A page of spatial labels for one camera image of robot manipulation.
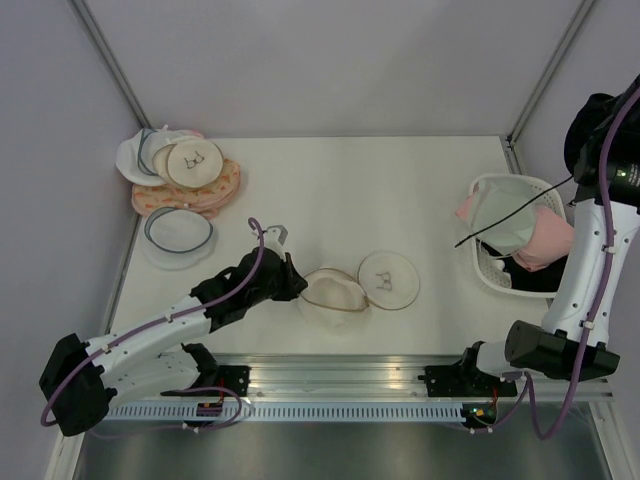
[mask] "laundry basket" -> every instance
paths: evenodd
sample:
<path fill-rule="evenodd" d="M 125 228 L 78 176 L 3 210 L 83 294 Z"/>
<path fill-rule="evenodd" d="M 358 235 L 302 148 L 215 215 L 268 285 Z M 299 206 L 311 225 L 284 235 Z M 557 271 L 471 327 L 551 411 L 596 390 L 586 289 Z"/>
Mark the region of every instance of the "laundry basket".
<path fill-rule="evenodd" d="M 486 174 L 481 175 L 473 182 L 471 182 L 471 186 L 469 187 L 469 195 L 473 195 L 480 180 L 486 178 L 507 177 L 518 177 L 521 180 L 527 182 L 536 195 L 543 192 L 544 190 L 547 190 L 548 188 L 551 188 L 552 186 L 544 180 L 540 180 L 539 178 L 527 177 L 524 175 Z M 545 193 L 542 197 L 538 198 L 534 204 L 546 205 L 556 214 L 566 220 L 562 199 L 560 198 L 557 190 L 551 190 Z M 511 279 L 502 270 L 495 266 L 495 259 L 482 248 L 480 241 L 474 238 L 473 242 L 469 243 L 471 244 L 471 256 L 475 271 L 478 274 L 478 277 L 480 277 L 480 280 L 482 280 L 482 282 L 487 286 L 499 292 L 506 293 L 507 295 L 517 295 L 520 297 L 553 298 L 556 296 L 555 292 L 527 292 L 525 290 L 512 289 Z"/>

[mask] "black cable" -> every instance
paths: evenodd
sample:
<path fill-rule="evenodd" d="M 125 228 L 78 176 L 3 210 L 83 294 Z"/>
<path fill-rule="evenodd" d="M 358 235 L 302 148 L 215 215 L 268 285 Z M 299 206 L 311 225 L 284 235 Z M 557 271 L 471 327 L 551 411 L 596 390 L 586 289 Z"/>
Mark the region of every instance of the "black cable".
<path fill-rule="evenodd" d="M 481 230 L 478 230 L 477 232 L 472 233 L 471 235 L 465 237 L 464 239 L 460 240 L 458 243 L 455 244 L 455 246 L 453 248 L 458 248 L 460 245 L 464 244 L 467 240 L 471 240 L 473 237 L 475 237 L 476 235 L 480 235 L 483 232 L 486 232 L 487 230 L 495 227 L 496 225 L 500 225 L 502 222 L 504 222 L 505 220 L 510 219 L 511 217 L 513 217 L 516 213 L 518 213 L 520 210 L 522 210 L 524 207 L 526 207 L 527 205 L 530 205 L 531 203 L 535 202 L 537 199 L 539 199 L 540 197 L 542 197 L 543 195 L 546 195 L 547 193 L 549 193 L 551 190 L 555 190 L 556 188 L 558 188 L 561 185 L 564 185 L 565 183 L 567 183 L 569 180 L 573 179 L 573 175 L 571 175 L 569 178 L 564 179 L 563 181 L 561 181 L 560 183 L 555 184 L 553 187 L 549 187 L 547 188 L 545 191 L 539 193 L 538 195 L 536 195 L 535 197 L 533 197 L 531 200 L 529 200 L 528 202 L 526 202 L 524 205 L 520 206 L 518 209 L 514 210 L 513 212 L 511 212 L 509 215 L 507 215 L 506 217 L 503 217 L 502 219 L 498 220 L 495 223 L 492 223 L 491 225 L 489 225 L 488 227 L 484 227 Z"/>

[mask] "white wall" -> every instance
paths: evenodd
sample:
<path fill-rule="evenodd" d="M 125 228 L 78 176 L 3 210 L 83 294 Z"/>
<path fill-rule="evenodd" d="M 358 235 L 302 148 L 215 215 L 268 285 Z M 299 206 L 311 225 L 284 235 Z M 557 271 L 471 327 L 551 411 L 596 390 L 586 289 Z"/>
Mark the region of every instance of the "white wall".
<path fill-rule="evenodd" d="M 0 476 L 35 480 L 57 434 L 38 379 L 102 324 L 133 218 L 114 154 L 138 127 L 63 0 L 3 3 L 0 64 Z"/>
<path fill-rule="evenodd" d="M 596 4 L 574 47 L 562 64 L 518 142 L 527 173 L 551 183 L 568 172 L 563 161 L 564 137 L 590 94 L 617 95 L 640 73 L 640 1 L 608 0 Z M 570 200 L 575 186 L 562 189 Z M 640 240 L 629 252 L 611 312 L 610 348 L 622 356 L 611 378 L 615 397 L 635 445 L 640 449 Z"/>
<path fill-rule="evenodd" d="M 90 0 L 157 126 L 508 133 L 579 0 Z"/>

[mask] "gray floor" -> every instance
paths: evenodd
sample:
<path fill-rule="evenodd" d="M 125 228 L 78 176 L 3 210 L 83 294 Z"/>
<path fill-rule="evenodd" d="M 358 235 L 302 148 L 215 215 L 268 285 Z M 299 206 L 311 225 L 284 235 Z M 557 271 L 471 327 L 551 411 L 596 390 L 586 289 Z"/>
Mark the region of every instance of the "gray floor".
<path fill-rule="evenodd" d="M 548 424 L 557 414 L 543 407 Z M 138 428 L 111 422 L 102 433 Z M 540 442 L 528 407 L 484 436 L 435 424 L 244 423 L 195 436 L 87 436 L 75 480 L 610 479 L 590 420 L 569 416 Z"/>

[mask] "white tabletop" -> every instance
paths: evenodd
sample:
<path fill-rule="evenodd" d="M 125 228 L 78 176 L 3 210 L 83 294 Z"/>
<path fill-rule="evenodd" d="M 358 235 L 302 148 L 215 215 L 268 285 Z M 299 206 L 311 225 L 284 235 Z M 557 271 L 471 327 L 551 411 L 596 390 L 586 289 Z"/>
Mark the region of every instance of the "white tabletop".
<path fill-rule="evenodd" d="M 289 230 L 285 249 L 301 274 L 332 266 L 355 275 L 376 250 L 417 268 L 417 300 L 396 312 L 373 308 L 364 331 L 336 337 L 297 306 L 264 302 L 195 342 L 214 353 L 459 354 L 477 340 L 503 340 L 515 320 L 540 324 L 544 300 L 493 292 L 476 277 L 471 242 L 454 210 L 471 181 L 507 172 L 497 137 L 279 138 L 215 140 L 242 166 L 237 198 L 213 220 L 212 256 L 182 271 L 151 265 L 140 233 L 113 330 L 157 316 L 200 281 L 235 266 L 256 245 L 247 226 Z"/>

